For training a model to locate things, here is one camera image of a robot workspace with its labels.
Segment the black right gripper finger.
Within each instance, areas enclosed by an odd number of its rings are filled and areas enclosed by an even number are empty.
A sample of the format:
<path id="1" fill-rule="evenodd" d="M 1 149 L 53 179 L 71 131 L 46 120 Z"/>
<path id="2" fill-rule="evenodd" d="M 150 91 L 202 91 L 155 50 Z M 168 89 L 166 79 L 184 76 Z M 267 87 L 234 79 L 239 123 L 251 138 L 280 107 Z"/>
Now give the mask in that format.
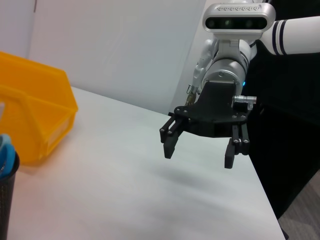
<path id="1" fill-rule="evenodd" d="M 187 119 L 170 112 L 169 120 L 159 129 L 160 142 L 163 144 L 164 157 L 170 159 L 175 151 L 179 136 L 187 126 Z"/>
<path id="2" fill-rule="evenodd" d="M 232 126 L 231 138 L 227 144 L 224 156 L 224 168 L 232 169 L 235 156 L 242 154 L 247 156 L 250 150 L 250 139 L 246 123 Z"/>

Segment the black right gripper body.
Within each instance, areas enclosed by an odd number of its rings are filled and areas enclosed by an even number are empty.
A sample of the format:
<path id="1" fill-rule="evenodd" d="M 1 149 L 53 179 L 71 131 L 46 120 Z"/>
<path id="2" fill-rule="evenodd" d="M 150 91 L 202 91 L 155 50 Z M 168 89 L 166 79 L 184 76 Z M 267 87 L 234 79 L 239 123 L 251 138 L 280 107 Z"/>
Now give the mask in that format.
<path id="1" fill-rule="evenodd" d="M 247 106 L 234 104 L 234 83 L 207 82 L 198 100 L 190 106 L 178 106 L 174 113 L 185 119 L 185 132 L 208 138 L 248 138 Z"/>

